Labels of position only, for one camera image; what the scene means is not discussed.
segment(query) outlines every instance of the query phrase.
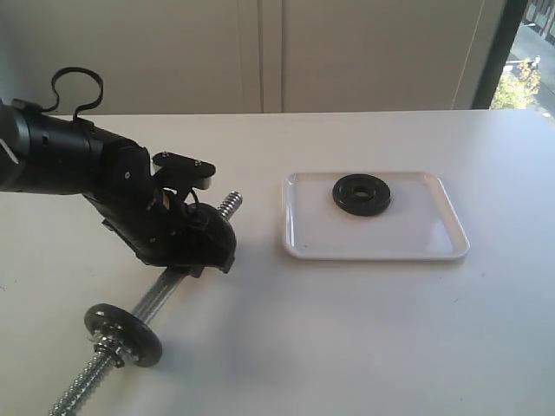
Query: screw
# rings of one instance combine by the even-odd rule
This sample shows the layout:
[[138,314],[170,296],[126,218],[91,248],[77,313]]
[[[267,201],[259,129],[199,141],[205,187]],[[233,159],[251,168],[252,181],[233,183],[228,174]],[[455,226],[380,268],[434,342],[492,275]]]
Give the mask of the screw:
[[[243,197],[238,192],[231,192],[219,205],[218,211],[223,218],[229,220],[242,202]],[[144,323],[149,323],[185,276],[184,273],[178,274],[176,270],[168,267],[134,307],[133,314]],[[99,349],[52,407],[49,416],[76,416],[95,389],[117,365],[118,361],[111,352]]]

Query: tree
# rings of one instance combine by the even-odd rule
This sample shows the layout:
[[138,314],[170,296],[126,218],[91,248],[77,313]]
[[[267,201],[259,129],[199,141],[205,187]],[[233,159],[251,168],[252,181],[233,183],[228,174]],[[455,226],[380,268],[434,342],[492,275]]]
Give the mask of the tree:
[[504,72],[499,78],[499,84],[492,100],[492,109],[524,109],[534,102],[534,95],[538,93],[539,73],[531,60],[525,60],[519,65],[519,74]]

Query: black rubber disc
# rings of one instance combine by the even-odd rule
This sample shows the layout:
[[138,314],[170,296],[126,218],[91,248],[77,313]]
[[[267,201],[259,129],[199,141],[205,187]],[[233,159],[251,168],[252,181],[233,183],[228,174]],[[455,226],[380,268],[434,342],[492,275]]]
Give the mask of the black rubber disc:
[[359,217],[381,214],[391,202],[388,185],[375,176],[362,173],[339,179],[332,195],[339,208]]
[[162,344],[158,336],[141,320],[126,310],[107,303],[99,303],[85,314],[85,326],[93,335],[96,331],[116,331],[123,341],[139,356],[135,364],[151,367],[160,361]]

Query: white tray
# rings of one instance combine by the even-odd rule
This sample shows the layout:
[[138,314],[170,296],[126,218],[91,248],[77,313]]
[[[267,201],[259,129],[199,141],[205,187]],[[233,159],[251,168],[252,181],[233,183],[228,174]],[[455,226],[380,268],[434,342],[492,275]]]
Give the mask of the white tray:
[[380,215],[357,217],[341,210],[331,195],[348,174],[294,173],[284,181],[284,245],[292,256],[450,261],[467,254],[467,236],[437,177],[368,172],[388,184],[391,204]]

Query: table surface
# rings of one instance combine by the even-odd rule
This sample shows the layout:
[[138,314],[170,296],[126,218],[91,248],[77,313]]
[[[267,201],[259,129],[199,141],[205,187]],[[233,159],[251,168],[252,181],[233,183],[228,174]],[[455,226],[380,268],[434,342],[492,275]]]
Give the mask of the table surface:
[[[229,275],[186,279],[150,369],[83,415],[555,414],[555,134],[526,111],[97,116],[244,194]],[[460,263],[302,261],[281,244],[292,172],[427,171],[468,235]],[[90,357],[90,306],[131,309],[142,265],[79,197],[2,194],[0,414],[45,414]]]

